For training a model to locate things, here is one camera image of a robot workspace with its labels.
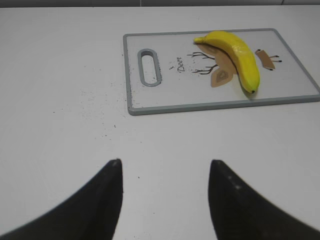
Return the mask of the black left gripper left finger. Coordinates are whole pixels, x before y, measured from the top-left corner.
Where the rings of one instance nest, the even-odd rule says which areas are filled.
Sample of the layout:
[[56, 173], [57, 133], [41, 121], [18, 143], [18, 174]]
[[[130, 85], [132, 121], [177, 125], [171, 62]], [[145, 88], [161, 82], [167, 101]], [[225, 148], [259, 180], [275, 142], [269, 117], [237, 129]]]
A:
[[2, 240], [111, 240], [123, 202], [123, 165], [117, 158], [81, 189], [42, 216], [3, 235]]

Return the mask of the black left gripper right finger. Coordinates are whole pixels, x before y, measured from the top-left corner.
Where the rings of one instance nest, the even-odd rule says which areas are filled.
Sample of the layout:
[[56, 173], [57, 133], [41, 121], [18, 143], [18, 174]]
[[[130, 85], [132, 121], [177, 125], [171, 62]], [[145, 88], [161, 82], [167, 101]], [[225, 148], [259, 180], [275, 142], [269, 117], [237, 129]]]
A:
[[319, 230], [272, 204], [222, 160], [210, 164], [210, 217], [219, 240], [318, 240]]

